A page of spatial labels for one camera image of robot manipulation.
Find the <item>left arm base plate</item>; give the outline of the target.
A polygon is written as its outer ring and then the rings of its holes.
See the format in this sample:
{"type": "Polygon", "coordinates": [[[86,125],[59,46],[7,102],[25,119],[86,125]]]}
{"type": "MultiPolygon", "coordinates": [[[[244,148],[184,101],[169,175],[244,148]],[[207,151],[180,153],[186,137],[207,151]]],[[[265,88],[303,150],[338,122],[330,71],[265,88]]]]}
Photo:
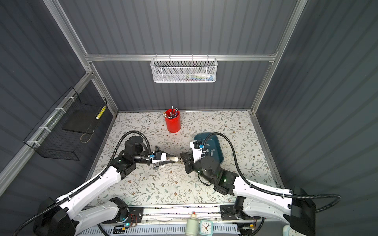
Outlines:
{"type": "Polygon", "coordinates": [[[120,213],[118,213],[114,219],[104,221],[102,224],[141,223],[143,212],[144,212],[143,207],[128,207],[127,210],[121,210],[120,213]]]}

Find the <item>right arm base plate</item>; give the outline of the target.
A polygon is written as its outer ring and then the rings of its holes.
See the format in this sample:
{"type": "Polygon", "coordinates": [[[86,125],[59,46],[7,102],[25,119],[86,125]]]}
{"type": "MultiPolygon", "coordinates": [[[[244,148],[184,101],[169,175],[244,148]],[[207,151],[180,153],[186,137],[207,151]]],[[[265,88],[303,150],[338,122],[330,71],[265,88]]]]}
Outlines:
{"type": "Polygon", "coordinates": [[[227,205],[220,205],[220,213],[221,213],[221,219],[223,221],[230,221],[230,220],[252,220],[257,221],[260,220],[260,216],[248,216],[245,213],[241,211],[236,211],[233,209],[233,204],[227,204],[227,205]]]}

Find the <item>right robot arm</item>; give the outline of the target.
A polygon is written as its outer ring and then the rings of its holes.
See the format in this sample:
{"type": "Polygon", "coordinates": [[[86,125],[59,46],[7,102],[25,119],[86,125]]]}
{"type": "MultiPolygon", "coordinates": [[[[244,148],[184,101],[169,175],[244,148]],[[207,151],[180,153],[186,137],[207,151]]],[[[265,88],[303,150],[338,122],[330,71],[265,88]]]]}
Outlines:
{"type": "Polygon", "coordinates": [[[273,218],[288,223],[303,235],[316,234],[316,205],[311,199],[289,198],[291,192],[288,189],[258,183],[253,185],[262,188],[261,191],[251,188],[238,174],[221,168],[211,156],[195,158],[188,152],[182,152],[180,156],[186,173],[196,172],[201,180],[211,183],[216,192],[236,197],[232,212],[237,218],[273,218]]]}

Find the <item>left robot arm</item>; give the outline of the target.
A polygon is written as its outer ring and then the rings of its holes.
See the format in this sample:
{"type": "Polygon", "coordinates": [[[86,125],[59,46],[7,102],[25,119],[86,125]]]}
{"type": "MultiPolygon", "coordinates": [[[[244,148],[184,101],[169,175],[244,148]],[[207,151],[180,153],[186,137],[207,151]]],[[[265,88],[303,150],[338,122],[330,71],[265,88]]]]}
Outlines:
{"type": "Polygon", "coordinates": [[[117,151],[108,168],[85,182],[80,187],[59,197],[41,203],[39,216],[35,219],[33,232],[37,236],[76,236],[82,231],[105,221],[116,221],[130,227],[137,223],[128,205],[118,197],[90,209],[85,206],[109,187],[126,178],[137,164],[147,164],[157,169],[160,165],[178,162],[179,158],[159,147],[151,151],[146,138],[132,136],[125,148],[117,151]]]}

